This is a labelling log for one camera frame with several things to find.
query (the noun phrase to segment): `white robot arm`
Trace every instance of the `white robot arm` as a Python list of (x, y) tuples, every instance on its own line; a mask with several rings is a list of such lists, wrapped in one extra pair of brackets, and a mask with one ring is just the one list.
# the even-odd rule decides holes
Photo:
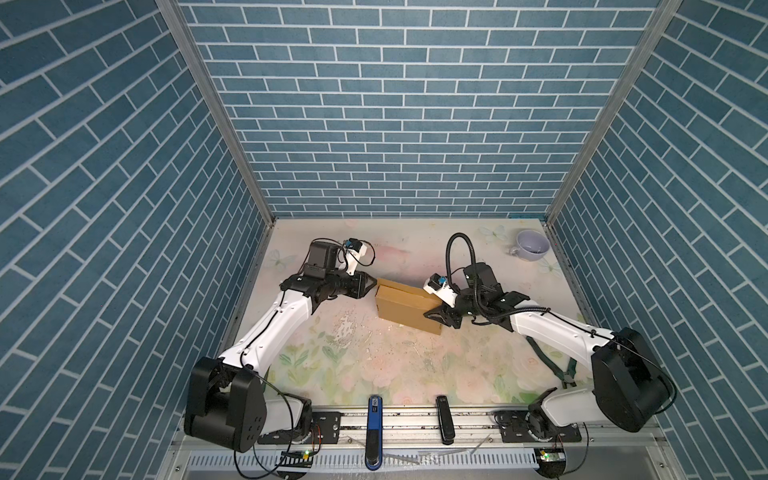
[[(450, 278), (450, 249), (457, 238), (467, 243), (471, 262), (463, 269), (468, 283), (463, 290)], [(569, 355), (594, 379), (594, 385), (550, 389), (529, 406), (529, 426), (540, 439), (551, 438), (558, 427), (581, 422), (610, 421), (637, 432), (670, 396), (672, 402), (676, 398), (677, 387), (640, 333), (585, 325), (539, 306), (527, 295), (504, 292), (491, 267), (475, 261), (475, 249), (463, 233), (450, 238), (445, 268), (446, 276), (435, 273), (424, 284), (424, 290), (444, 302), (425, 317), (458, 329), (462, 318), (471, 316), (476, 325), (498, 325), (531, 337)], [(478, 316), (487, 321), (477, 323)]]
[[(184, 416), (188, 435), (238, 452), (249, 449), (259, 435), (277, 431), (306, 435), (311, 401), (287, 394), (265, 400), (262, 382), (267, 383), (267, 370), (321, 302), (338, 295), (362, 298), (376, 285), (376, 279), (357, 271), (367, 252), (365, 241), (323, 240), (310, 244), (301, 271), (280, 284), (282, 293), (248, 333), (217, 359), (204, 357), (197, 362), (190, 375)], [(339, 253), (344, 255), (342, 268), (336, 267)]]

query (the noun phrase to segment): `metal bracket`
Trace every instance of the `metal bracket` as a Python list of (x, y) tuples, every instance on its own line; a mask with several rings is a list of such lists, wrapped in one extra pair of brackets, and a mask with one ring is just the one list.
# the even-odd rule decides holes
[[(531, 430), (528, 427), (528, 421), (525, 419), (528, 415), (528, 410), (499, 410), (499, 412), (508, 412), (511, 414), (509, 423), (499, 425), (502, 432), (502, 442), (528, 443), (540, 441), (531, 434)], [(581, 432), (579, 432), (578, 426), (569, 425), (567, 427), (561, 427), (558, 429), (558, 432), (560, 435), (558, 439), (562, 443), (579, 443), (581, 441)]]
[[(320, 435), (324, 445), (339, 443), (339, 426), (341, 424), (341, 412), (312, 412), (312, 424), (319, 425)], [(312, 436), (301, 442), (293, 442), (294, 445), (307, 445), (312, 442)], [(259, 445), (288, 445), (288, 438), (282, 435), (262, 435), (258, 440)]]

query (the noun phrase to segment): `cup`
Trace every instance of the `cup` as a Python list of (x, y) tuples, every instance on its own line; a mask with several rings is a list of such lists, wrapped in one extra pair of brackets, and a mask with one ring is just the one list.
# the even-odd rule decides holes
[(523, 230), (516, 241), (517, 245), (509, 249), (509, 254), (528, 262), (540, 260), (549, 251), (549, 240), (536, 230)]

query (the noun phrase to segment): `cardboard box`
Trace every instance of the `cardboard box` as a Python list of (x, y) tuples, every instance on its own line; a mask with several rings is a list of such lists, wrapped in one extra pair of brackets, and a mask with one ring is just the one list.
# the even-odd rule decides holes
[(437, 296), (415, 286), (378, 279), (376, 307), (379, 317), (425, 332), (440, 335), (442, 324), (424, 317), (424, 312), (442, 303)]

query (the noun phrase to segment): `table surface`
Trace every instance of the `table surface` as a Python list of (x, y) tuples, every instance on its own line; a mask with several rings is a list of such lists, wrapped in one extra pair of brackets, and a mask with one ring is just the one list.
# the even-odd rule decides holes
[[(310, 241), (317, 237), (368, 240), (376, 248), (367, 273), (413, 286), (445, 272), (445, 244), (466, 233), (477, 261), (490, 265), (505, 291), (517, 290), (542, 306), (582, 320), (576, 301), (551, 251), (538, 262), (508, 255), (520, 230), (543, 232), (538, 220), (278, 220), (266, 250), (238, 336), (270, 308), (279, 284), (295, 273)], [(460, 240), (452, 268), (469, 263)], [(460, 273), (456, 283), (465, 286)], [(529, 403), (560, 381), (534, 354), (525, 338), (496, 325), (443, 327), (434, 335), (380, 319), (376, 288), (365, 298), (340, 296), (323, 302), (291, 337), (273, 362), (269, 380), (284, 392), (311, 398), (315, 405), (367, 405), (372, 394), (385, 404), (431, 404), (447, 395), (454, 405)], [(563, 370), (568, 357), (544, 343), (541, 348)], [(587, 379), (577, 368), (576, 380)]]

